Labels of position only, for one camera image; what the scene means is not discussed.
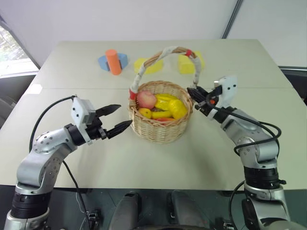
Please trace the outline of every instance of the blue block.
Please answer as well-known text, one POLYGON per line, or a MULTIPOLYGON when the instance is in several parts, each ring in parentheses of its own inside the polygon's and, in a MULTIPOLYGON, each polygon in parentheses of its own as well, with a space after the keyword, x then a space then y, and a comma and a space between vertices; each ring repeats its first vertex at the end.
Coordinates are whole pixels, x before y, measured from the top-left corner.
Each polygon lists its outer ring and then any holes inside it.
POLYGON ((107 63, 105 55, 103 55, 102 57, 98 58, 98 62, 99 62, 100 68, 104 69, 105 71, 110 71, 110 67, 109 67, 109 65, 107 63))
POLYGON ((124 69, 128 65, 128 57, 126 54, 117 53, 120 67, 124 69))

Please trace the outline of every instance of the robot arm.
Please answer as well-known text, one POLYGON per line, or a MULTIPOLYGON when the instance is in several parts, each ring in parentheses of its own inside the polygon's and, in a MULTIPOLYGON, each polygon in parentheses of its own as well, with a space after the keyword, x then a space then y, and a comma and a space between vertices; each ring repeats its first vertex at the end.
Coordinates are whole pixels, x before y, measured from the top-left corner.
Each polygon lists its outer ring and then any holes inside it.
POLYGON ((93 139, 112 138, 132 121, 125 121, 107 131, 99 117, 117 110, 109 105, 95 110, 88 100, 73 99, 71 115, 76 125, 46 132, 33 143, 29 155, 17 170, 17 185, 12 209, 7 214, 5 230, 42 230, 49 215, 49 200, 63 160, 78 146, 93 139))
POLYGON ((242 208, 246 227, 250 230, 270 230, 279 224, 277 222, 283 221, 283 227, 279 225, 278 229, 294 229, 296 224, 290 222, 281 186, 285 181, 279 180, 277 172, 279 144, 276 141, 259 143, 272 137, 263 131, 260 123, 256 125, 235 116, 258 122, 242 110, 230 106, 236 86, 236 77, 229 76, 215 81, 210 93, 201 87, 188 88, 188 92, 198 103, 195 108, 208 118, 218 121, 236 146, 247 145, 237 149, 244 166, 246 199, 242 202, 242 208))

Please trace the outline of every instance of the yellow block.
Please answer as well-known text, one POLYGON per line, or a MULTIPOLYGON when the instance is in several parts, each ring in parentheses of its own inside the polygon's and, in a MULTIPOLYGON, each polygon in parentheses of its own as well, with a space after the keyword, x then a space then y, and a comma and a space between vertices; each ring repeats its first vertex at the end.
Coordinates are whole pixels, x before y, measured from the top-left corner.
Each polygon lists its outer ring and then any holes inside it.
MULTIPOLYGON (((148 58, 139 58, 134 62, 134 72, 138 73, 140 70, 141 65, 147 60, 148 58)), ((149 66, 145 73, 156 73, 163 68, 163 60, 157 61, 154 65, 149 66)))
MULTIPOLYGON (((201 68, 203 69, 205 67, 205 62, 202 58, 200 51, 194 51, 194 53, 200 58, 201 68)), ((195 72, 195 66, 193 62, 185 55, 178 56, 178 69, 179 69, 179 72, 182 74, 195 72)))

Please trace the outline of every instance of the black cable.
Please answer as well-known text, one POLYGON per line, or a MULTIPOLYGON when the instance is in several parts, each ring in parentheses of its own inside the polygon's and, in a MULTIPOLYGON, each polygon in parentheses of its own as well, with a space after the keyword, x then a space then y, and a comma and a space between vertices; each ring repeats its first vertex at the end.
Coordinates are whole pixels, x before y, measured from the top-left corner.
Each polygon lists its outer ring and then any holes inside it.
POLYGON ((252 143, 248 143, 248 144, 243 144, 243 145, 238 145, 238 146, 236 146, 236 147, 234 148, 234 151, 235 151, 235 153, 236 153, 238 156, 240 156, 239 152, 237 151, 239 148, 246 147, 246 146, 251 146, 251 145, 263 144, 263 143, 267 143, 267 142, 270 142, 270 141, 276 141, 277 146, 278 146, 277 157, 279 156, 279 141, 278 141, 278 137, 280 137, 281 134, 282 134, 282 131, 280 130, 280 128, 278 128, 277 126, 272 125, 272 124, 270 124, 270 123, 255 121, 255 120, 249 119, 249 118, 247 118, 247 117, 241 116, 241 115, 239 115, 239 114, 235 114, 235 113, 233 113, 233 112, 230 112, 230 111, 228 111, 228 110, 226 110, 226 109, 218 108, 218 107, 212 105, 212 104, 210 103, 210 99, 211 99, 210 96, 211 96, 211 93, 209 93, 209 94, 207 95, 207 97, 206 97, 206 103, 208 104, 209 107, 211 107, 212 109, 216 109, 217 111, 220 111, 220 112, 226 113, 226 114, 228 114, 228 115, 232 115, 232 116, 235 116, 235 117, 240 118, 240 119, 242 119, 242 120, 248 121, 248 122, 250 122, 250 123, 253 123, 253 124, 255 124, 255 125, 257 125, 257 126, 263 128, 263 129, 266 130, 269 134, 272 135, 271 138, 268 138, 268 139, 265 139, 265 140, 255 141, 255 142, 252 142, 252 143), (264 126, 264 125, 271 126, 271 127, 275 128, 275 129, 277 130, 277 132, 278 132, 277 135, 275 135, 269 128, 267 128, 267 127, 264 126))
POLYGON ((231 205, 232 205, 232 200, 234 199, 234 195, 236 193, 236 191, 244 184, 244 181, 240 182, 236 187, 235 189, 233 190, 230 198, 229 198, 229 202, 228 202, 228 213, 229 213, 229 218, 230 218, 230 221, 232 222, 232 224, 234 225, 234 229, 235 230, 238 230, 238 228, 236 227, 236 224, 234 222, 234 219, 232 217, 232 211, 231 211, 231 205))
MULTIPOLYGON (((55 106, 56 104, 60 103, 60 102, 63 102, 63 101, 66 101, 66 100, 69 100, 69 99, 72 99, 76 97, 76 96, 70 96, 70 97, 65 97, 65 98, 62 98, 54 103, 52 103, 50 106, 48 106, 43 112, 42 114, 39 116, 39 118, 37 119, 35 125, 34 125, 34 128, 32 130, 32 134, 31 134, 31 137, 30 137, 30 143, 29 143, 29 152, 32 150, 32 146, 33 146, 33 140, 34 140, 34 136, 35 136, 35 132, 37 130, 37 127, 38 127, 38 124, 40 123, 40 121, 42 120, 43 116, 48 112, 49 109, 51 109, 53 106, 55 106)), ((77 193, 78 193, 78 196, 81 200, 81 203, 82 203, 82 206, 83 206, 83 209, 84 209, 84 214, 85 214, 85 219, 88 223, 88 227, 89 229, 91 229, 91 225, 90 225, 90 221, 89 221, 89 218, 87 216, 87 213, 86 213, 86 207, 85 207, 85 203, 84 203, 84 200, 83 200, 83 197, 81 195, 81 192, 80 192, 80 189, 79 189, 79 186, 78 186, 78 183, 76 182, 75 178, 73 177, 67 163, 65 161, 63 161, 63 164, 65 165, 69 175, 71 176, 71 179, 72 181, 74 182, 75 186, 76 186, 76 190, 77 190, 77 193)))

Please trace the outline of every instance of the toy fruit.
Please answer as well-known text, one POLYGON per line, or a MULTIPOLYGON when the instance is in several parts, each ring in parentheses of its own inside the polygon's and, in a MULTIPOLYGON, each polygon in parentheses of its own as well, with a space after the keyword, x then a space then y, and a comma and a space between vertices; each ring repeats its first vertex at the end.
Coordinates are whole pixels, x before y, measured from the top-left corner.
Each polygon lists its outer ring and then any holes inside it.
POLYGON ((160 100, 158 99, 157 100, 157 103, 154 105, 157 109, 161 109, 161 110, 168 110, 168 103, 169 101, 163 101, 163 100, 160 100))
POLYGON ((152 112, 152 119, 168 118, 168 117, 172 117, 172 114, 170 111, 152 112))
POLYGON ((168 94, 168 93, 159 93, 159 94, 156 94, 155 96, 158 100, 160 99, 162 101, 170 101, 170 100, 178 99, 177 97, 171 94, 168 94))
POLYGON ((148 90, 141 91, 137 95, 137 100, 140 108, 154 108, 157 98, 148 90))
POLYGON ((152 117, 152 112, 150 111, 150 109, 140 108, 138 111, 140 114, 142 114, 144 117, 148 119, 152 117))
POLYGON ((175 121, 174 118, 166 118, 166 117, 163 117, 163 118, 157 118, 155 119, 156 121, 175 121))
POLYGON ((187 114, 188 110, 186 106, 180 100, 171 100, 168 104, 169 111, 173 118, 180 119, 187 114))

